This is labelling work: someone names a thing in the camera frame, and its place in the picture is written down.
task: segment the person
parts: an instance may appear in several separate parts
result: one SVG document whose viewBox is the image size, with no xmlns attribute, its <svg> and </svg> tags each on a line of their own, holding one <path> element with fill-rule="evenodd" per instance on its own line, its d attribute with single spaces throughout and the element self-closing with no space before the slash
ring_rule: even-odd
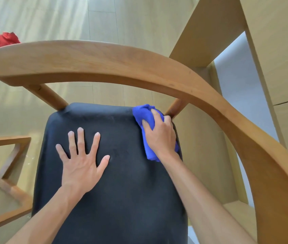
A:
<svg viewBox="0 0 288 244">
<path fill-rule="evenodd" d="M 170 116 L 165 116 L 163 122 L 156 110 L 151 111 L 155 120 L 154 129 L 151 130 L 149 124 L 143 121 L 147 143 L 170 175 L 200 244 L 256 243 L 184 165 L 174 151 L 176 134 Z M 71 159 L 67 157 L 61 145 L 56 145 L 63 162 L 61 187 L 7 244 L 52 243 L 78 201 L 100 180 L 110 158 L 106 155 L 98 167 L 95 164 L 100 134 L 94 135 L 89 154 L 85 153 L 84 130 L 78 128 L 77 135 L 78 154 L 74 133 L 72 131 L 68 133 Z"/>
</svg>

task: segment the black cushion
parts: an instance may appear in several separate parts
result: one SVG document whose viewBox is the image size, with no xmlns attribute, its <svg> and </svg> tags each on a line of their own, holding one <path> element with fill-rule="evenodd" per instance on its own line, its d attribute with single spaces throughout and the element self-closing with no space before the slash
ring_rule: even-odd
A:
<svg viewBox="0 0 288 244">
<path fill-rule="evenodd" d="M 105 155 L 110 155 L 110 161 L 53 243 L 187 244 L 186 211 L 163 165 L 146 158 L 141 129 L 131 107 L 72 103 L 49 117 L 32 215 L 61 186 L 63 166 L 55 145 L 61 144 L 69 156 L 67 133 L 77 133 L 78 127 L 84 128 L 87 153 L 94 134 L 101 133 L 97 166 Z"/>
</svg>

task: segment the chair backrest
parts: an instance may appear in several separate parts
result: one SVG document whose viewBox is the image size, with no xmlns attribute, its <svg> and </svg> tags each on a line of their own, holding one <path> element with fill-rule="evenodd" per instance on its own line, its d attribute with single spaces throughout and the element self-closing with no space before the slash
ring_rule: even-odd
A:
<svg viewBox="0 0 288 244">
<path fill-rule="evenodd" d="M 117 44 L 43 41 L 0 48 L 0 80 L 25 87 L 57 110 L 68 103 L 45 83 L 124 84 L 197 106 L 218 123 L 239 154 L 254 199 L 258 242 L 288 243 L 288 151 L 181 63 Z"/>
</svg>

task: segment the blue towel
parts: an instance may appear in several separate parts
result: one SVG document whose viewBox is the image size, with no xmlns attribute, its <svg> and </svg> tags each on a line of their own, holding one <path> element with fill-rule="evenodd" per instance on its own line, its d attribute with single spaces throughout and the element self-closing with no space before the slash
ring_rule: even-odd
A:
<svg viewBox="0 0 288 244">
<path fill-rule="evenodd" d="M 164 116 L 161 113 L 161 111 L 157 110 L 155 108 L 155 106 L 151 106 L 149 104 L 133 107 L 133 115 L 134 115 L 135 120 L 137 121 L 138 125 L 142 129 L 144 148 L 145 148 L 145 153 L 146 153 L 147 159 L 152 160 L 152 161 L 160 162 L 158 157 L 155 155 L 154 151 L 147 144 L 146 136 L 145 136 L 145 130 L 144 130 L 143 125 L 142 125 L 142 120 L 145 120 L 145 121 L 148 122 L 148 124 L 150 125 L 151 129 L 152 130 L 154 129 L 155 121 L 154 121 L 154 116 L 153 116 L 153 114 L 151 112 L 151 109 L 156 110 L 160 114 L 162 121 L 164 121 Z M 177 143 L 175 144 L 174 150 L 176 152 L 179 151 L 179 146 L 178 146 Z"/>
</svg>

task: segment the red cloth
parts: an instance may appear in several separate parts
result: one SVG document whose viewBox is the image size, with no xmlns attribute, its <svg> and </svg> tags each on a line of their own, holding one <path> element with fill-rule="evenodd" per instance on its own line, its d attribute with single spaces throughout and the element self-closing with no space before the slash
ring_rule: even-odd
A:
<svg viewBox="0 0 288 244">
<path fill-rule="evenodd" d="M 0 47 L 19 43 L 20 41 L 14 32 L 3 32 L 3 34 L 0 35 Z"/>
</svg>

